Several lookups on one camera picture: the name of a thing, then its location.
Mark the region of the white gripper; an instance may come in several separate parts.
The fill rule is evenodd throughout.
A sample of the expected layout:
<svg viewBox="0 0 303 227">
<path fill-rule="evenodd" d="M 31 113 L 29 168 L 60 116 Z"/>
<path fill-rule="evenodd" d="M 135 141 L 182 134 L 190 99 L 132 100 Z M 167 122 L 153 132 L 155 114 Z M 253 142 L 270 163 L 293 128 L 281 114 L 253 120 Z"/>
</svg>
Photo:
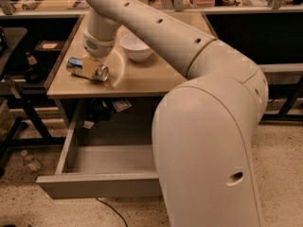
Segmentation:
<svg viewBox="0 0 303 227">
<path fill-rule="evenodd" d="M 92 55 L 84 55 L 82 57 L 83 74 L 89 79 L 94 79 L 99 67 L 99 60 L 97 58 L 107 57 L 112 52 L 115 41 L 97 39 L 85 29 L 82 37 L 82 45 L 85 51 Z"/>
</svg>

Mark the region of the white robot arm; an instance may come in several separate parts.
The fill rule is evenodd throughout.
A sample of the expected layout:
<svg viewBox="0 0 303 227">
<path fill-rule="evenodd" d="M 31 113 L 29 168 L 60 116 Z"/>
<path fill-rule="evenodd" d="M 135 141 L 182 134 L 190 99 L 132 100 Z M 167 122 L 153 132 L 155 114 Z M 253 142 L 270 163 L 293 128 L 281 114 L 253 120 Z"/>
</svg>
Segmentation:
<svg viewBox="0 0 303 227">
<path fill-rule="evenodd" d="M 263 227 L 251 140 L 268 100 L 261 69 L 138 0 L 86 0 L 92 29 L 120 23 L 186 82 L 154 114 L 153 157 L 171 227 Z"/>
</svg>

